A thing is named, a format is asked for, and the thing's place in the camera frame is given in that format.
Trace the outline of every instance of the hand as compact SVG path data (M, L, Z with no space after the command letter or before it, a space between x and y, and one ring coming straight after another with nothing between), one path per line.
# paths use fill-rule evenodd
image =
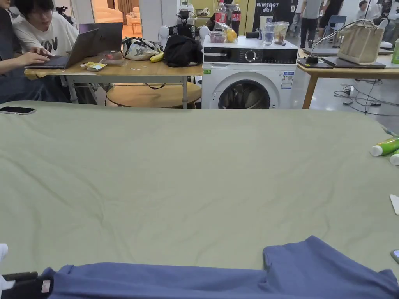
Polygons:
M22 67L30 64L45 63L46 61L50 60L47 57L31 52L25 53L15 59L18 61L18 64Z
M40 48L40 47L33 47L30 49L29 52L36 53L42 56L52 56L52 54L49 51L47 51L45 48Z

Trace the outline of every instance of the white cap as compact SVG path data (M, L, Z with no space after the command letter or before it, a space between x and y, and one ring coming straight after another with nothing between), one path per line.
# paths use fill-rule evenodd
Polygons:
M373 146L370 151L370 154L372 154L374 157L381 156L382 153L383 150L381 146Z
M389 159L392 165L399 166L399 155L392 155L392 157Z

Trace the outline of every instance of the coca-cola bottle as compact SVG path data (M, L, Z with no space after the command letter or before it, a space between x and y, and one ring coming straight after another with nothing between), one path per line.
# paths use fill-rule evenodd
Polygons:
M219 6L215 11L215 21L219 23L226 23L227 21L227 9L224 0L219 0Z
M237 33L237 36L239 36L240 22L241 22L240 0L234 0L234 1L235 1L235 7L231 14L231 28Z

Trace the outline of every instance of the cord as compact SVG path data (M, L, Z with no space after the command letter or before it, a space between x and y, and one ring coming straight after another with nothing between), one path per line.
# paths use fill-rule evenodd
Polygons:
M371 87L370 92L369 92L368 94L359 91L357 88L355 88L355 87L352 86L352 85L341 84L341 86L345 86L345 88L353 87L353 88L358 92L358 94L366 95L367 98L360 98L360 97L356 96L356 97L354 97L354 99L353 99L352 96L348 95L348 93L345 92L345 88L344 88L344 91L342 91L342 90L334 91L334 96L338 96L338 97L350 99L351 102L344 102L343 104L346 105L346 106L349 106L350 108L352 108L352 109L354 109L354 110L356 110L356 111L358 111L358 112L362 112L362 113L364 113L364 114L370 114L370 115L375 115L375 116L392 116L392 117L399 117L399 115L378 114L378 113L371 113L371 112L368 112L367 108L368 108L368 107L371 107L372 104L373 104L373 103L372 103L372 104L369 105L369 104L368 104L369 101L374 102L374 103L388 104L388 105L392 105L392 106L395 106L395 107L399 107L399 104L395 104L395 103L391 103L391 102L386 102L386 101L378 100L378 99L376 99L376 98L374 98L373 96L370 95L371 92L373 91L374 85L376 85L376 84L375 84L376 82L377 82L377 80L374 81L374 84L373 84L373 86ZM365 100L366 103L365 103L365 104L360 103L358 100ZM359 109L353 107L353 106L352 106L352 103L353 103L354 101L355 101L356 103L358 103L359 105L364 106L364 107L365 107L365 110L362 111L362 110L359 110Z

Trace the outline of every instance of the blue fabric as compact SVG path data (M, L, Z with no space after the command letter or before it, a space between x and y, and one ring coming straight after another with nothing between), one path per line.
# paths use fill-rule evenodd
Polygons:
M65 266L50 299L398 298L391 271L368 269L316 237L264 250L265 270L138 264Z

